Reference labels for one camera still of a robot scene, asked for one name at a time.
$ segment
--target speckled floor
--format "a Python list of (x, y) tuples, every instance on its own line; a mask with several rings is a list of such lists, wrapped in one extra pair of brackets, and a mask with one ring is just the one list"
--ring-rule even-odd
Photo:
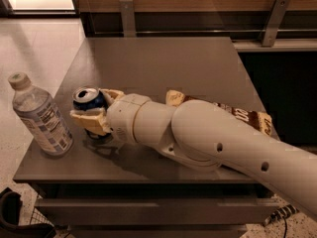
[[(35, 85), (55, 95), (84, 38), (78, 19), (0, 19), (0, 191), (10, 187), (22, 195), (21, 224), (29, 223), (37, 195), (12, 178), (32, 136), (12, 110), (14, 92), (7, 78), (15, 71), (26, 72)], [(280, 221), (266, 228), (247, 227), (244, 238), (274, 238), (283, 237), (285, 226)], [(317, 237), (317, 223), (302, 213), (287, 219), (287, 227), (287, 238)]]

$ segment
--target blue can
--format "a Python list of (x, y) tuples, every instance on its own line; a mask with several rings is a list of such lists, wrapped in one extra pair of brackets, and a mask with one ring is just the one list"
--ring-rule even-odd
[[(72, 94), (72, 104), (74, 109), (86, 111), (93, 108), (105, 108), (107, 110), (108, 104), (99, 88), (94, 86), (81, 86), (77, 88)], [(105, 139), (111, 134), (105, 136), (96, 135), (88, 130), (85, 130), (91, 139)]]

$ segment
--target gray tabletop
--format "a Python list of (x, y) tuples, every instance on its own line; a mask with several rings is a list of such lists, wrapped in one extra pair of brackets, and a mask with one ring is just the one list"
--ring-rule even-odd
[(164, 103), (169, 89), (247, 110), (264, 107), (229, 38), (86, 39), (55, 97), (74, 144), (51, 158), (33, 142), (16, 182), (254, 182), (226, 168), (192, 171), (142, 146), (98, 142), (69, 117), (72, 92), (95, 85), (139, 93)]

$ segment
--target plastic bottle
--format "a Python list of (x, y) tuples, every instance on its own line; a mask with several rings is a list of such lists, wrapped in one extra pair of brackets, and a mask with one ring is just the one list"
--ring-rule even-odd
[(13, 109), (40, 147), (50, 155), (63, 155), (73, 139), (52, 96), (33, 86), (23, 72), (13, 73), (8, 80), (15, 89)]

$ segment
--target bottle cap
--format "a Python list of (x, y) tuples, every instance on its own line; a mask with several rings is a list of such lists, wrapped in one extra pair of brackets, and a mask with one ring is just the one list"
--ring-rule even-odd
[(31, 85), (29, 77), (23, 72), (15, 72), (8, 78), (11, 87), (15, 90), (21, 90)]

